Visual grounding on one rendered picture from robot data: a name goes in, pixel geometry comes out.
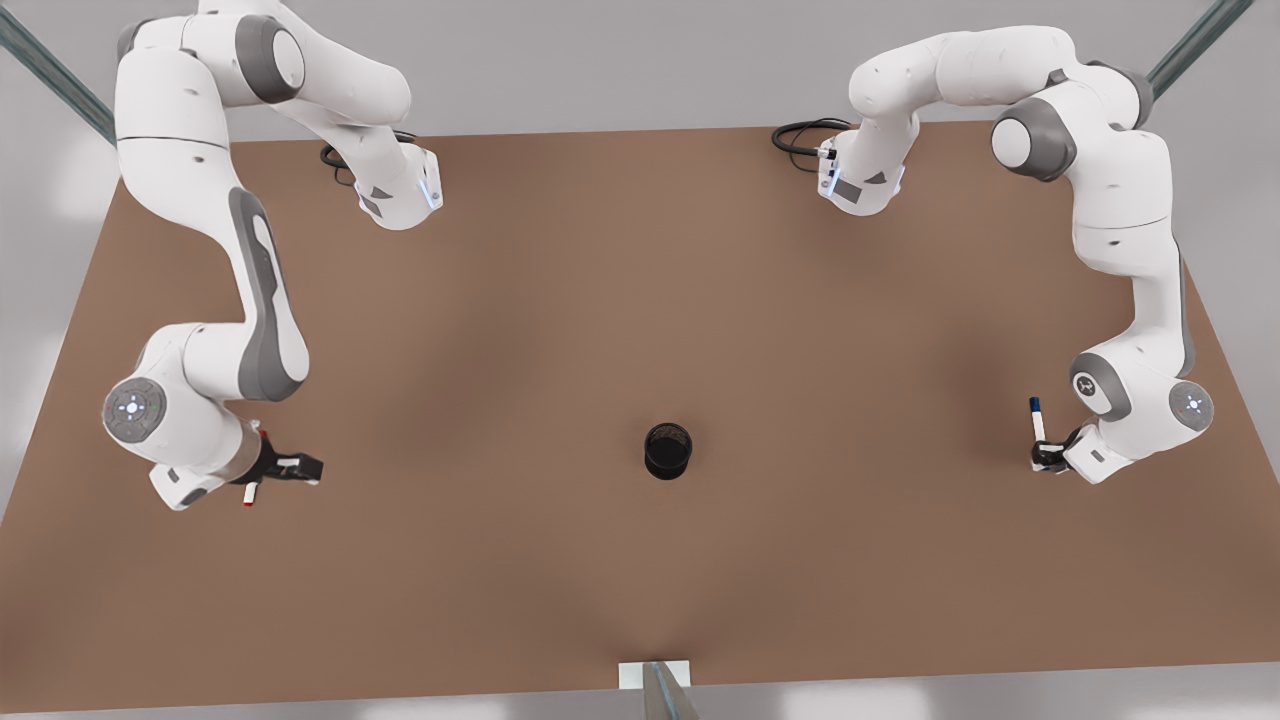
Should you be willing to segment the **black mesh pen cup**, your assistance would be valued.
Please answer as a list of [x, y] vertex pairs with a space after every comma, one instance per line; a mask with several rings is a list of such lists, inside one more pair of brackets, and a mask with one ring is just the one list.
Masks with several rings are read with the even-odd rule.
[[692, 455], [692, 438], [677, 423], [664, 421], [653, 427], [644, 439], [645, 469], [662, 480], [681, 477]]

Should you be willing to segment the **white frame post foot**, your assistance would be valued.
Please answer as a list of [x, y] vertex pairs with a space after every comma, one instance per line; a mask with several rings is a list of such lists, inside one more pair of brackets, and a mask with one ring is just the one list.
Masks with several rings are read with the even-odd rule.
[[618, 688], [641, 689], [644, 670], [653, 665], [664, 665], [682, 688], [692, 685], [691, 667], [687, 660], [659, 660], [618, 664]]

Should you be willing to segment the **silver frame post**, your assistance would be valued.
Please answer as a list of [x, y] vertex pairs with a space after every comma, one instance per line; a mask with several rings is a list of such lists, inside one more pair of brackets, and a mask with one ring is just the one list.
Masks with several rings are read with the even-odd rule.
[[1146, 78], [1155, 100], [1160, 100], [1253, 4], [1254, 0], [1213, 0], [1148, 72]]
[[0, 47], [8, 50], [104, 140], [116, 145], [114, 115], [108, 105], [4, 6], [0, 6]]
[[644, 720], [701, 720], [666, 662], [644, 662], [641, 667]]

